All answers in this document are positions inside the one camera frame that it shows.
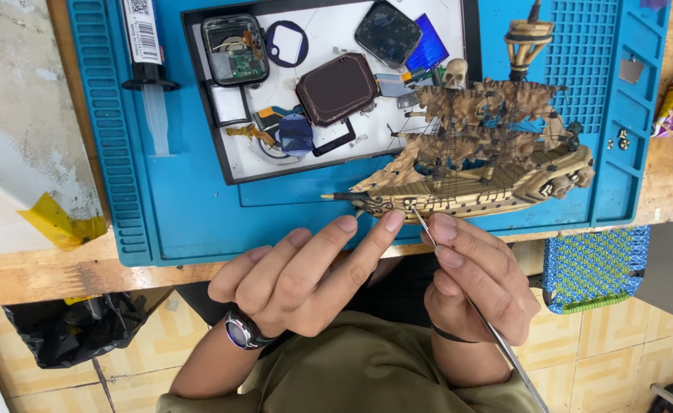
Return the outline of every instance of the wooden table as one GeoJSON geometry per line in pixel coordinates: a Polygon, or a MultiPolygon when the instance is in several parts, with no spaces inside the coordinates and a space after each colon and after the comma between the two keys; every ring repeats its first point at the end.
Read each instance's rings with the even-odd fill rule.
{"type": "MultiPolygon", "coordinates": [[[[76,69],[76,56],[71,40],[65,1],[49,0],[49,12],[55,22],[57,43],[62,61],[64,61],[76,115],[99,186],[102,179],[99,174],[99,164],[84,102],[82,83],[79,78],[79,71],[76,69]]],[[[661,96],[667,90],[667,85],[672,78],[673,5],[660,79],[661,96]]],[[[673,140],[651,140],[636,220],[632,225],[673,221],[672,166],[673,140]]],[[[577,229],[539,232],[513,235],[503,237],[503,239],[507,242],[516,242],[598,230],[577,229]]],[[[429,250],[425,246],[395,246],[387,251],[386,257],[418,254],[429,250]]],[[[178,268],[126,268],[118,260],[115,238],[113,233],[109,231],[103,237],[95,239],[72,252],[37,250],[0,255],[0,305],[204,281],[211,279],[222,264],[218,262],[186,265],[178,268]]]]}

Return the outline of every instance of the woven chair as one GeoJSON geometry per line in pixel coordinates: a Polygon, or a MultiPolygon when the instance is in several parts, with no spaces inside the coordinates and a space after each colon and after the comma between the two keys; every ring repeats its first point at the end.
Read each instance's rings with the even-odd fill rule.
{"type": "Polygon", "coordinates": [[[531,286],[556,314],[620,303],[642,282],[649,243],[650,226],[546,239],[543,274],[529,277],[531,286]]]}

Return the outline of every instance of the tweezers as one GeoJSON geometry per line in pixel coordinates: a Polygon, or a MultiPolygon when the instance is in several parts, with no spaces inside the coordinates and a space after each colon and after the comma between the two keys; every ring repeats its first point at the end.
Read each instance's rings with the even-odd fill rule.
{"type": "MultiPolygon", "coordinates": [[[[423,228],[426,230],[428,238],[430,239],[431,242],[433,242],[433,246],[437,246],[438,244],[428,231],[428,224],[426,224],[426,221],[423,220],[423,217],[418,212],[415,213],[415,216],[418,217],[418,221],[420,221],[420,223],[423,225],[423,228]]],[[[509,363],[515,369],[515,371],[517,371],[517,374],[520,375],[522,381],[525,383],[525,387],[527,387],[527,390],[530,391],[530,394],[535,399],[538,406],[540,406],[540,409],[543,410],[543,413],[548,413],[548,406],[545,405],[545,401],[543,401],[543,398],[540,397],[540,393],[537,392],[537,389],[533,385],[532,381],[530,381],[530,378],[527,376],[527,372],[525,372],[525,369],[523,369],[522,365],[520,365],[520,360],[517,359],[517,356],[515,356],[515,352],[512,351],[512,347],[510,347],[507,344],[507,340],[504,338],[502,333],[498,332],[496,328],[494,328],[494,326],[489,321],[487,321],[487,319],[484,317],[484,314],[482,314],[482,312],[478,310],[477,306],[474,304],[471,298],[469,298],[469,296],[466,296],[466,299],[469,301],[469,304],[471,304],[471,306],[473,306],[474,309],[477,311],[477,314],[482,319],[484,324],[487,326],[489,332],[492,333],[494,339],[497,341],[497,344],[499,345],[499,348],[502,350],[502,353],[507,358],[507,360],[509,360],[509,363]]]]}

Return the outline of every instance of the silicone mat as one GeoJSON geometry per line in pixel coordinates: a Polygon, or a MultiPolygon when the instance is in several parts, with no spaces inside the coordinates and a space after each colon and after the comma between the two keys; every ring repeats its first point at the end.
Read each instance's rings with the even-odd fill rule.
{"type": "MultiPolygon", "coordinates": [[[[120,4],[116,0],[67,0],[124,265],[223,261],[257,246],[272,245],[299,226],[318,231],[335,217],[353,213],[349,203],[324,201],[319,194],[345,190],[388,161],[361,159],[276,179],[224,185],[180,13],[231,3],[237,2],[157,3],[168,77],[183,88],[165,95],[170,149],[177,156],[155,159],[148,156],[153,148],[142,99],[139,93],[120,88],[131,76],[120,4]]],[[[526,17],[532,3],[464,1],[464,7],[478,7],[484,76],[506,79],[509,61],[502,36],[510,20],[526,17]]],[[[641,8],[639,0],[543,2],[541,18],[556,22],[555,37],[533,62],[529,80],[570,88],[553,104],[566,122],[584,124],[580,139],[593,150],[597,177],[590,189],[572,190],[562,202],[553,199],[523,211],[473,218],[473,224],[503,235],[623,224],[634,219],[669,13],[669,7],[659,11],[641,8]],[[620,60],[633,55],[644,63],[634,85],[618,77],[620,60]],[[616,145],[622,128],[631,142],[627,151],[616,145]],[[607,150],[610,139],[615,146],[607,150]]],[[[348,248],[355,247],[376,220],[364,215],[359,222],[348,248]]],[[[419,231],[419,226],[406,226],[396,243],[420,242],[419,231]]]]}

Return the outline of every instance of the miniature ship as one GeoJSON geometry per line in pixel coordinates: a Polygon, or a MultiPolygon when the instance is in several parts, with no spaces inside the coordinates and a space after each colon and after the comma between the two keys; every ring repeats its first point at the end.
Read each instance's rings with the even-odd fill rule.
{"type": "Polygon", "coordinates": [[[588,187],[594,161],[579,144],[583,127],[566,128],[549,104],[567,88],[525,80],[529,64],[552,41],[553,23],[539,21],[539,12],[536,0],[530,16],[512,21],[504,36],[509,80],[487,78],[461,89],[466,62],[452,60],[444,86],[415,88],[426,111],[406,116],[424,116],[426,130],[392,132],[407,141],[394,161],[348,192],[323,197],[350,201],[358,214],[375,217],[400,209],[406,223],[415,223],[415,214],[467,218],[522,210],[588,187]],[[535,127],[536,120],[543,126],[535,127]]]}

